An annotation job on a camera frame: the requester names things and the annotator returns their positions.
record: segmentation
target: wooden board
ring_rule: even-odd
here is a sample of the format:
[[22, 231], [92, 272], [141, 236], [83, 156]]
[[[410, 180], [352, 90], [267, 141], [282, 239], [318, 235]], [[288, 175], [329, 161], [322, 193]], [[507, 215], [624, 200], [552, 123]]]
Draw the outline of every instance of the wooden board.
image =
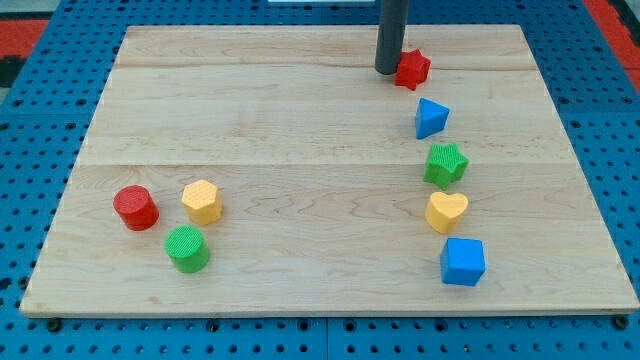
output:
[[[373, 69], [376, 27], [131, 27], [21, 309], [49, 317], [485, 316], [631, 312], [638, 300], [517, 26], [410, 26], [416, 92]], [[451, 110], [415, 139], [418, 99]], [[431, 143], [458, 142], [484, 241], [477, 287], [444, 285], [424, 220]], [[212, 261], [178, 273], [185, 184], [220, 186]], [[161, 212], [127, 230], [130, 184]]]

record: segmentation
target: blue cube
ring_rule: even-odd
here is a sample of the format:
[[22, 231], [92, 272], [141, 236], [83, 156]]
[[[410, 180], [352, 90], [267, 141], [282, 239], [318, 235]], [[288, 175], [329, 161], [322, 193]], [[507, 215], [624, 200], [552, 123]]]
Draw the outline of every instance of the blue cube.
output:
[[444, 129], [449, 109], [431, 100], [421, 98], [416, 112], [416, 138], [424, 139]]
[[440, 254], [445, 284], [475, 286], [486, 270], [482, 241], [449, 238]]

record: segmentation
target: toy block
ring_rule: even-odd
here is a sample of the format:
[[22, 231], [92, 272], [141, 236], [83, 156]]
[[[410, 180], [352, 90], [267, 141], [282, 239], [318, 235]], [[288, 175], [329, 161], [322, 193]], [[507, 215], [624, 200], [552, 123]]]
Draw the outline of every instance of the toy block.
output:
[[469, 200], [463, 194], [434, 192], [429, 198], [424, 217], [435, 231], [448, 234], [460, 224], [468, 206]]
[[131, 185], [118, 191], [113, 199], [124, 225], [133, 231], [146, 230], [158, 221], [160, 213], [149, 191], [140, 185]]
[[482, 241], [447, 239], [440, 254], [440, 272], [443, 283], [475, 286], [485, 270]]
[[431, 60], [422, 56], [420, 50], [403, 52], [396, 72], [396, 86], [406, 86], [414, 90], [427, 80]]
[[222, 216], [222, 198], [218, 187], [206, 180], [198, 180], [184, 187], [182, 205], [189, 219], [207, 225]]
[[424, 181], [447, 190], [451, 183], [462, 179], [468, 164], [469, 159], [460, 153], [456, 143], [432, 144], [427, 157]]
[[182, 273], [194, 273], [207, 265], [211, 254], [198, 228], [183, 225], [173, 229], [164, 242], [171, 262]]
[[416, 139], [424, 139], [444, 129], [449, 109], [431, 100], [421, 98], [416, 111]]

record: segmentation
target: black pole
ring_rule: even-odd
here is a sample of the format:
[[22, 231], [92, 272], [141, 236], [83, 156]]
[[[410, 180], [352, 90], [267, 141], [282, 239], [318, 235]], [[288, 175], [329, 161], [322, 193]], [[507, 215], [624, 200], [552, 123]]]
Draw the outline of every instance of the black pole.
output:
[[380, 74], [390, 75], [396, 72], [400, 62], [409, 0], [382, 0], [381, 7], [376, 70]]

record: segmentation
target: red surface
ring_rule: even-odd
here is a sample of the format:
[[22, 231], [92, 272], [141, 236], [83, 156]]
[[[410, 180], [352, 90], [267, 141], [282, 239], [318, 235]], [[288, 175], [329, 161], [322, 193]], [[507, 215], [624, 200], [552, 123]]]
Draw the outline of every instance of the red surface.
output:
[[396, 72], [396, 86], [406, 86], [415, 90], [418, 84], [427, 80], [431, 60], [422, 56], [420, 50], [403, 52]]
[[49, 20], [0, 20], [0, 58], [29, 57]]
[[160, 215], [151, 194], [140, 185], [131, 185], [120, 190], [113, 199], [113, 208], [124, 224], [133, 231], [152, 227]]
[[631, 40], [631, 33], [620, 21], [618, 11], [607, 0], [584, 0], [584, 4], [640, 92], [640, 48]]

